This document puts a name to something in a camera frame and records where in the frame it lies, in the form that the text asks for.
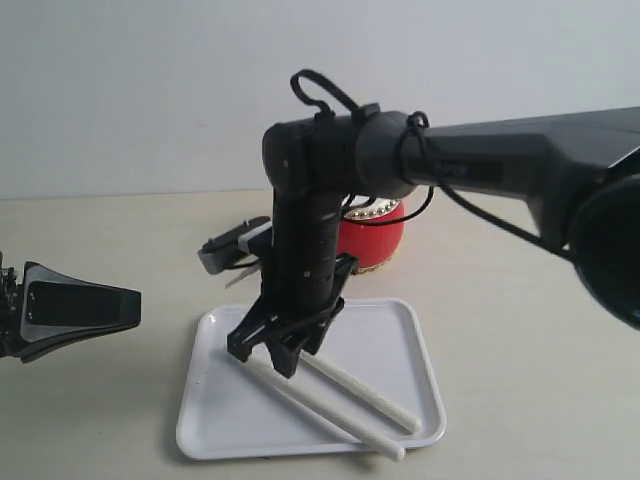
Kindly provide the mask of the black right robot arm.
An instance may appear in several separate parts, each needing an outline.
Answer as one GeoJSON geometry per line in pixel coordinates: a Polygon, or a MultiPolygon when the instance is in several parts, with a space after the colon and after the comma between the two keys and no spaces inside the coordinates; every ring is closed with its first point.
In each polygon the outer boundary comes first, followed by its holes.
{"type": "Polygon", "coordinates": [[[273,188],[271,239],[252,248],[259,298],[228,335],[246,361],[265,345],[295,373],[343,307],[354,257],[337,250],[343,200],[397,199],[419,185],[524,201],[536,232],[468,211],[571,263],[590,295],[639,324],[639,111],[635,107],[431,127],[425,114],[374,111],[278,123],[263,135],[273,188]]]}

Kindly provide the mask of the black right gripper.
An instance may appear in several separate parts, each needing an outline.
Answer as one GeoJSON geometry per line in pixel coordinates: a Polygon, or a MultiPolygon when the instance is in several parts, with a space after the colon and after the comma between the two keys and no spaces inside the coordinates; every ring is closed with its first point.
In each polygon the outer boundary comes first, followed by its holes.
{"type": "Polygon", "coordinates": [[[349,276],[359,267],[356,257],[342,253],[333,261],[333,274],[309,287],[284,287],[273,279],[275,268],[244,259],[232,270],[256,267],[261,291],[248,313],[226,338],[227,352],[245,362],[253,348],[267,347],[273,368],[290,379],[296,373],[300,352],[316,355],[334,318],[345,305],[341,297],[349,276]]]}

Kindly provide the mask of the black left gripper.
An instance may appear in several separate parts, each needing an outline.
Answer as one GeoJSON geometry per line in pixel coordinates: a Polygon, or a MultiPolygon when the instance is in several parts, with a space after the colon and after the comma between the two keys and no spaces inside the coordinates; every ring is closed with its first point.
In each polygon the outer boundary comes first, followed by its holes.
{"type": "Polygon", "coordinates": [[[72,278],[35,262],[25,264],[22,287],[15,267],[1,266],[0,314],[1,357],[27,364],[137,327],[141,293],[72,278]]]}

